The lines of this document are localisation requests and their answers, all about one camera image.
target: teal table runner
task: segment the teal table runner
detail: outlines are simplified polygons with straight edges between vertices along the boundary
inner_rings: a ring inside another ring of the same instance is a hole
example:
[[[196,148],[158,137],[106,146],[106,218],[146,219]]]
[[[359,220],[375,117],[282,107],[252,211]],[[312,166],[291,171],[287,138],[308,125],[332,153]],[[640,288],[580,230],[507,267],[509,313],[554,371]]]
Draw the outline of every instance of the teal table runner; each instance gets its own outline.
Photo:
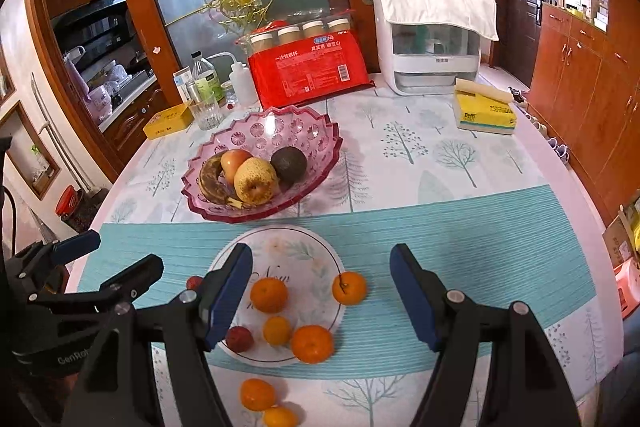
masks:
[[[345,269],[367,278],[369,296],[347,308],[335,335],[336,353],[327,362],[265,369],[215,349],[207,355],[210,364],[319,380],[431,369],[435,356],[415,338],[389,274],[389,252],[396,243],[409,245],[422,267],[436,272],[447,288],[460,289],[479,303],[506,307],[517,299],[525,301],[543,328],[595,296],[574,231],[548,185],[404,208],[238,225],[106,223],[100,229],[100,249],[89,257],[78,291],[95,290],[105,279],[155,253],[164,262],[164,275],[136,307],[165,303],[184,289],[188,277],[204,274],[218,252],[241,233],[287,223],[328,241]]]

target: orange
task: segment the orange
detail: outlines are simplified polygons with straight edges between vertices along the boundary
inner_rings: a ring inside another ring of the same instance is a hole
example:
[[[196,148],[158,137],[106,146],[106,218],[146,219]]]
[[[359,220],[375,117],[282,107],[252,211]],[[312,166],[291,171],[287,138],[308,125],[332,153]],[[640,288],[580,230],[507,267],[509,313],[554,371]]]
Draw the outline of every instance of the orange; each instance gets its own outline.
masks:
[[[262,423],[267,427],[296,427],[298,425],[298,417],[291,409],[286,407],[271,407],[262,415]]]
[[[254,308],[264,313],[278,313],[287,304],[289,292],[285,283],[275,277],[257,280],[251,288]]]
[[[343,272],[334,279],[331,292],[340,304],[353,306],[367,296],[367,280],[359,273]]]
[[[262,327],[262,335],[271,346],[282,346],[291,338],[291,324],[285,317],[270,317]]]
[[[249,411],[264,411],[276,404],[276,390],[260,378],[250,378],[240,385],[240,402]]]
[[[302,326],[291,337],[291,350],[302,362],[324,362],[334,353],[334,337],[322,326]]]

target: white plate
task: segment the white plate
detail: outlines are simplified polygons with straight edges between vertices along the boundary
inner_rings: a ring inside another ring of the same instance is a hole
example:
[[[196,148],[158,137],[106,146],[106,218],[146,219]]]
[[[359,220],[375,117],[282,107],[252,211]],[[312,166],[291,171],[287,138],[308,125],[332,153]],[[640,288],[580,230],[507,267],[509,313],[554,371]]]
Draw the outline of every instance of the white plate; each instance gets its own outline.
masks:
[[[285,282],[289,300],[280,313],[291,326],[318,324],[332,333],[338,329],[344,306],[331,292],[334,278],[344,271],[342,261],[324,239],[302,227],[272,225],[260,227],[236,237],[218,254],[209,270],[222,266],[237,243],[251,247],[254,272],[242,295],[232,326],[244,326],[254,336],[254,345],[243,353],[234,353],[225,341],[218,343],[226,353],[244,363],[257,367],[282,367],[296,363],[286,346],[270,346],[262,336],[262,326],[274,315],[259,312],[251,304],[249,295],[253,283],[263,277],[277,277]]]

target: white appliance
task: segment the white appliance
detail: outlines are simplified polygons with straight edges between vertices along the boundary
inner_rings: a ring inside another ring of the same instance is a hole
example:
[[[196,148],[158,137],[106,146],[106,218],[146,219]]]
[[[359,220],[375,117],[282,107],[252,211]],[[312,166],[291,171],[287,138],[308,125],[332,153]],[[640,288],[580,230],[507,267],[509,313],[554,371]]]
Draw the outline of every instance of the white appliance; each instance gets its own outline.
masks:
[[[495,0],[373,0],[378,60],[396,93],[450,94],[475,80],[480,39],[497,41]]]

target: apple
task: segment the apple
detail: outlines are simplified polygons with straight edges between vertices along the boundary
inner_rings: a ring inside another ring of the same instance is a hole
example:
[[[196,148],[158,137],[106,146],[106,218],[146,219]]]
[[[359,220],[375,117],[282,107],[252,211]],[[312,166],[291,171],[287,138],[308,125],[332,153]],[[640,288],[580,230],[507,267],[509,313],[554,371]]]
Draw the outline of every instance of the apple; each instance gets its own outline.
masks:
[[[225,335],[226,347],[234,353],[242,353],[254,345],[254,336],[243,326],[229,328]]]
[[[225,173],[225,180],[229,185],[233,186],[239,166],[252,157],[253,155],[244,149],[230,149],[222,155],[220,163]]]

